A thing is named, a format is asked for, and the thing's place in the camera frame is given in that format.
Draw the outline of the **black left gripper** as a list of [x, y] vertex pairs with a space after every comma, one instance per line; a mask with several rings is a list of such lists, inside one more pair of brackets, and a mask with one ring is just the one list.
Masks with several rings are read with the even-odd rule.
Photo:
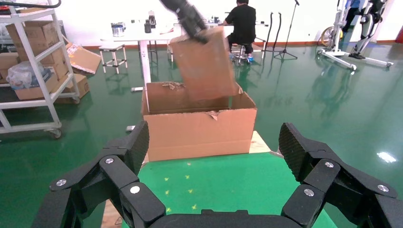
[[185, 29], [189, 38], [197, 42], [206, 44], [208, 39], [200, 32], [206, 30], [206, 25], [198, 10], [187, 0], [160, 0], [160, 2], [170, 11], [176, 11], [179, 23]]

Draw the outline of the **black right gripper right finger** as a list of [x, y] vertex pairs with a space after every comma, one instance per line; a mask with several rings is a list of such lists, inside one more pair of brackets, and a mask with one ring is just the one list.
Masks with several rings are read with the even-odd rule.
[[392, 186], [346, 164], [326, 143], [304, 137], [292, 123], [282, 124], [278, 143], [300, 184], [282, 216], [310, 228], [323, 206], [331, 204], [359, 228], [402, 227], [403, 202]]

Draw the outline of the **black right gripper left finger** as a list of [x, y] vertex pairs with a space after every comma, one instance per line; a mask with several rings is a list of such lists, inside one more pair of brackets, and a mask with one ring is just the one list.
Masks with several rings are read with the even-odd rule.
[[140, 121], [130, 134], [109, 141], [93, 160], [54, 180], [32, 227], [80, 228], [107, 200], [129, 227], [150, 227], [165, 215], [165, 206], [138, 176], [148, 148], [148, 123]]

